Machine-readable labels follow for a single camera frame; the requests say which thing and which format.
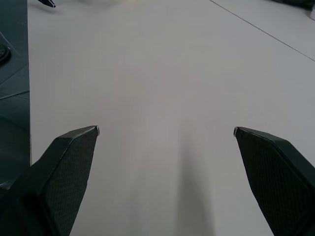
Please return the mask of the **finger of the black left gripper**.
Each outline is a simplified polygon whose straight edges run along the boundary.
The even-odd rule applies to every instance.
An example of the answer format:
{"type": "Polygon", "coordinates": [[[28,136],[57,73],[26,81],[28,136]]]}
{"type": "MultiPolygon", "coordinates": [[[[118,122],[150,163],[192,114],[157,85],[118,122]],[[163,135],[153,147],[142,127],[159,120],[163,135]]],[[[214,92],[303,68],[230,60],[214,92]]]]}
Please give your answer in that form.
{"type": "Polygon", "coordinates": [[[16,180],[0,185],[2,236],[68,236],[86,192],[97,125],[53,140],[16,180]]]}

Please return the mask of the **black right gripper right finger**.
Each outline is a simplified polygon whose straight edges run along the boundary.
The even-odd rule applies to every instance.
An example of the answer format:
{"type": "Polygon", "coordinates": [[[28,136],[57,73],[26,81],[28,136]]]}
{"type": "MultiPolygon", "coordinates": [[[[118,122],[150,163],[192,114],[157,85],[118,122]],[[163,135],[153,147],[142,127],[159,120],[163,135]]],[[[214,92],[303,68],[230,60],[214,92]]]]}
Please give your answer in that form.
{"type": "Polygon", "coordinates": [[[235,127],[251,191],[275,236],[315,234],[315,168],[287,140],[235,127]]]}

